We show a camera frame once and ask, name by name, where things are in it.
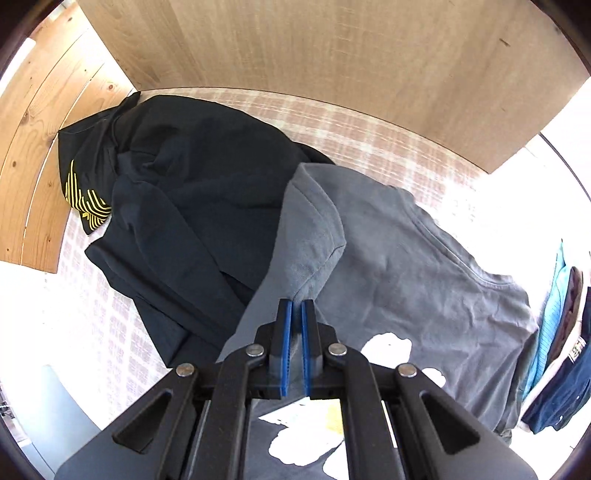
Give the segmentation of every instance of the blue shirt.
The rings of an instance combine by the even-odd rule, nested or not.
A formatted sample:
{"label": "blue shirt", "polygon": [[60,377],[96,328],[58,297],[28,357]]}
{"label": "blue shirt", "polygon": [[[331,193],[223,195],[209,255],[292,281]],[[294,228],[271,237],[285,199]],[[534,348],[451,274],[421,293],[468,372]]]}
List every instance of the blue shirt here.
{"label": "blue shirt", "polygon": [[552,341],[558,331],[560,318],[562,317],[562,308],[566,299],[566,293],[569,289],[570,265],[564,261],[564,246],[560,242],[558,253],[556,255],[556,265],[554,267],[554,278],[548,302],[544,308],[544,315],[542,317],[542,324],[540,326],[540,335],[538,337],[538,348],[534,359],[530,366],[527,376],[527,382],[524,388],[524,397],[530,392],[532,388],[540,381],[546,362],[548,360],[548,353],[552,346]]}

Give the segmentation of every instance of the white print graphic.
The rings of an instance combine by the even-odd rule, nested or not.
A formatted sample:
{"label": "white print graphic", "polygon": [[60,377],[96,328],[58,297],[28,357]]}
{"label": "white print graphic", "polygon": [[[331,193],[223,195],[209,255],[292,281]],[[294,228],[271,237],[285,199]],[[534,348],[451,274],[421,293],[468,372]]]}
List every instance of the white print graphic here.
{"label": "white print graphic", "polygon": [[[393,333],[382,333],[369,340],[361,353],[373,364],[395,368],[408,362],[412,347],[413,343],[409,339],[400,339]],[[423,373],[439,387],[445,385],[445,377],[436,368],[425,368]],[[287,427],[271,442],[270,455],[286,465],[304,466],[337,447],[325,461],[322,470],[336,480],[349,479],[339,400],[302,398],[260,419]]]}

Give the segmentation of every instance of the navy shirt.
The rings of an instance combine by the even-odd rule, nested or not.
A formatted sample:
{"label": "navy shirt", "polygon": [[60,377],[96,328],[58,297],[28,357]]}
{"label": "navy shirt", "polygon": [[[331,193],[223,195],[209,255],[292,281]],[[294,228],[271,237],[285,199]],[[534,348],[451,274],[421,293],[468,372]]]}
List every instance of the navy shirt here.
{"label": "navy shirt", "polygon": [[591,395],[591,288],[587,289],[581,335],[558,372],[523,415],[532,432],[560,430]]}
{"label": "navy shirt", "polygon": [[267,274],[285,187],[332,162],[244,112],[174,95],[59,132],[64,195],[109,284],[133,299],[168,367],[214,362]]}

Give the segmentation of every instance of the wooden board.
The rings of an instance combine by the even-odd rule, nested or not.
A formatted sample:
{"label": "wooden board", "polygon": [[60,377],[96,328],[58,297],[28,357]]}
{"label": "wooden board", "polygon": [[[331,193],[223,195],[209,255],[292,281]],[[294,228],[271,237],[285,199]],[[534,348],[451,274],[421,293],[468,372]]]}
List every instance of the wooden board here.
{"label": "wooden board", "polygon": [[[107,61],[90,80],[72,107],[63,127],[118,105],[133,89],[114,60]],[[21,264],[51,273],[57,272],[61,243],[70,205],[61,191],[58,141],[51,146],[35,188],[28,214]]]}
{"label": "wooden board", "polygon": [[530,0],[80,0],[139,90],[239,87],[393,122],[493,171],[587,78]]}
{"label": "wooden board", "polygon": [[0,260],[21,262],[29,206],[49,148],[105,58],[94,31],[85,32],[57,62],[22,117],[0,172]]}
{"label": "wooden board", "polygon": [[45,20],[35,30],[35,46],[0,96],[0,170],[33,96],[64,53],[89,27],[80,7],[74,4],[55,21]]}

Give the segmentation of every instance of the yellow printed design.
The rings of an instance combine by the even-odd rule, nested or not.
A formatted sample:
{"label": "yellow printed design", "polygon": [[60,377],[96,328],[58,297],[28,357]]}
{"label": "yellow printed design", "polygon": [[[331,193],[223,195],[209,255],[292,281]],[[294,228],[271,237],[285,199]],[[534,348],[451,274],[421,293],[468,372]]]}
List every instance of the yellow printed design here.
{"label": "yellow printed design", "polygon": [[86,190],[86,193],[87,195],[84,196],[82,190],[78,188],[78,179],[74,171],[74,160],[72,160],[64,195],[73,208],[82,212],[82,218],[88,220],[90,229],[95,230],[105,223],[105,220],[111,214],[111,207],[94,190]]}

